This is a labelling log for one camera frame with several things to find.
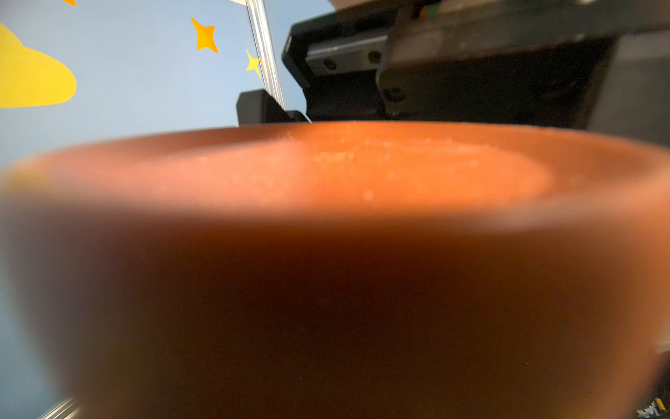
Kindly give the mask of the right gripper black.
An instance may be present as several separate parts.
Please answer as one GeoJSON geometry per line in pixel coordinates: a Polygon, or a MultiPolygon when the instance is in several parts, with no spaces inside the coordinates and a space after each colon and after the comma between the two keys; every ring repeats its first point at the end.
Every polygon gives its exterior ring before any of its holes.
{"type": "Polygon", "coordinates": [[[345,120],[588,130],[669,143],[666,1],[338,1],[281,52],[277,85],[241,93],[240,125],[345,120]]]}

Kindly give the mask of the red lid oatmeal jar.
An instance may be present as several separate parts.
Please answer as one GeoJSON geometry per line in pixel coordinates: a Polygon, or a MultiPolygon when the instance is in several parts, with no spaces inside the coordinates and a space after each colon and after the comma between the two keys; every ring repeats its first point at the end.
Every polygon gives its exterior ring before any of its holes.
{"type": "Polygon", "coordinates": [[[1,181],[9,283],[85,418],[622,418],[669,313],[669,152],[289,123],[1,181]]]}

